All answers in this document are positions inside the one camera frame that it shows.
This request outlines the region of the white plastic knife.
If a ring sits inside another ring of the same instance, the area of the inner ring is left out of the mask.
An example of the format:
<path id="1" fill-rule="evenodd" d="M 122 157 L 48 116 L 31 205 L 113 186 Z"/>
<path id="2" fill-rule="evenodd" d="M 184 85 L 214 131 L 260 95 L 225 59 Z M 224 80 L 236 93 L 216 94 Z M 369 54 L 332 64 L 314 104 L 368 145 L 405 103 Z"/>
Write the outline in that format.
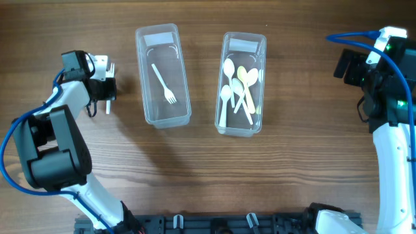
<path id="1" fill-rule="evenodd" d="M 114 71 L 115 71 L 115 64 L 111 63 L 110 70 L 107 72 L 107 75 L 109 77 L 114 77 Z M 110 114 L 111 112 L 111 100 L 106 100 L 106 114 Z"/>

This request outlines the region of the white plastic fork crossing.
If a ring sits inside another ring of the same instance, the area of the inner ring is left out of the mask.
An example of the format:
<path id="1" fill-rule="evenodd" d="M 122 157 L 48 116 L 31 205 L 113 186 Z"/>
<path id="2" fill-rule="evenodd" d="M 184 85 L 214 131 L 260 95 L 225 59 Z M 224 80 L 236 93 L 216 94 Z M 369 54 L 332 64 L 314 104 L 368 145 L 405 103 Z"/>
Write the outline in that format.
<path id="1" fill-rule="evenodd" d="M 164 90 L 164 97 L 169 102 L 169 104 L 174 104 L 177 102 L 176 97 L 174 96 L 174 93 L 167 87 L 165 81 L 163 80 L 159 70 L 157 69 L 155 64 L 152 64 L 151 67 L 153 68 L 153 71 L 155 72 L 159 82 L 161 83 L 163 90 Z"/>

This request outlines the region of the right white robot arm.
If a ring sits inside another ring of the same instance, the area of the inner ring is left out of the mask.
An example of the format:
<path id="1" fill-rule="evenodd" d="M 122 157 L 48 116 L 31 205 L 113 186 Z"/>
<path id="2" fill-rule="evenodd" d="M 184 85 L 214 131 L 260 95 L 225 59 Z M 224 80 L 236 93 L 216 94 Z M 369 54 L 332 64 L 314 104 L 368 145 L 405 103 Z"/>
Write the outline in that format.
<path id="1" fill-rule="evenodd" d="M 358 86 L 363 96 L 357 103 L 376 148 L 380 208 L 377 233 L 415 232 L 415 41 L 392 36 L 378 49 L 351 41 L 358 32 L 327 36 L 339 44 L 368 49 L 379 60 L 365 61 L 367 54 L 344 49 L 334 77 Z"/>

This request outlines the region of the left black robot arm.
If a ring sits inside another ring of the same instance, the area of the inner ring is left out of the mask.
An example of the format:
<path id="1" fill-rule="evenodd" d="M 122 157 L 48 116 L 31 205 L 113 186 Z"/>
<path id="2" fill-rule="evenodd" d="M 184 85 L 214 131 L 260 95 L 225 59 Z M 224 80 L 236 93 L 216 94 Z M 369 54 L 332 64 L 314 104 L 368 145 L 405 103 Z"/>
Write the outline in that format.
<path id="1" fill-rule="evenodd" d="M 1 144 L 4 152 L 8 141 L 14 140 L 30 188 L 18 185 L 4 165 L 1 173 L 23 193 L 66 198 L 90 219 L 94 233 L 144 233 L 124 202 L 92 173 L 92 158 L 75 121 L 82 110 L 94 117 L 98 101 L 111 109 L 117 94 L 115 64 L 107 55 L 83 50 L 63 53 L 62 63 L 52 95 L 13 120 Z"/>

